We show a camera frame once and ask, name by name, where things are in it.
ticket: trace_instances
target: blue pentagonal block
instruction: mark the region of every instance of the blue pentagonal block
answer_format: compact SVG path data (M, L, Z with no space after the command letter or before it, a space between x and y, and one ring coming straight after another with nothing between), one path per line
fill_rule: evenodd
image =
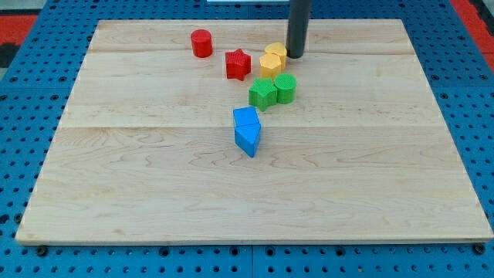
M233 120L235 127L240 127L247 124L258 124L259 118L255 107L243 107L233 110Z
M235 143L253 158L261 139L261 124L247 124L235 128Z

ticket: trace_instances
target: metal pole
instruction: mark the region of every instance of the metal pole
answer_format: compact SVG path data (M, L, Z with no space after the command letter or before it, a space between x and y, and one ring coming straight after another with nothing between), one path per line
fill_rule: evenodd
M286 33L286 50L290 58L300 58L306 45L312 0L290 0L290 14Z

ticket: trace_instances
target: wooden board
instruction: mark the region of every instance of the wooden board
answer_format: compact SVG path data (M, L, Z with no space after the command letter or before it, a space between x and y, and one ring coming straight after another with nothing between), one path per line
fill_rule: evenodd
M211 31L215 54L192 55ZM492 238L399 20L314 20L296 100L235 146L286 21L102 21L17 240L26 245L482 242ZM252 55L227 80L225 51Z

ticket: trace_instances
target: yellow hexagonal block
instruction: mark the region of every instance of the yellow hexagonal block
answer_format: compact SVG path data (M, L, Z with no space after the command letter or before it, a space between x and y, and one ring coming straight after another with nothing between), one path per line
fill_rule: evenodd
M279 56L281 60L281 70L285 70L286 67L286 47L281 42L274 42L264 48L264 52L271 53Z
M275 79L275 77L281 73L281 59L275 54L264 54L259 58L261 63L261 78Z

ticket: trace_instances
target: blue perforated table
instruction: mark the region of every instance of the blue perforated table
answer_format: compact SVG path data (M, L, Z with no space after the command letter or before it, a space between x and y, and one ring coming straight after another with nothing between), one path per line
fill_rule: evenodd
M48 1L0 82L0 276L494 275L492 243L45 249L13 239L99 19L285 19L287 13L285 5L202 0ZM403 20L483 208L494 218L494 76L449 2L315 0L313 18Z

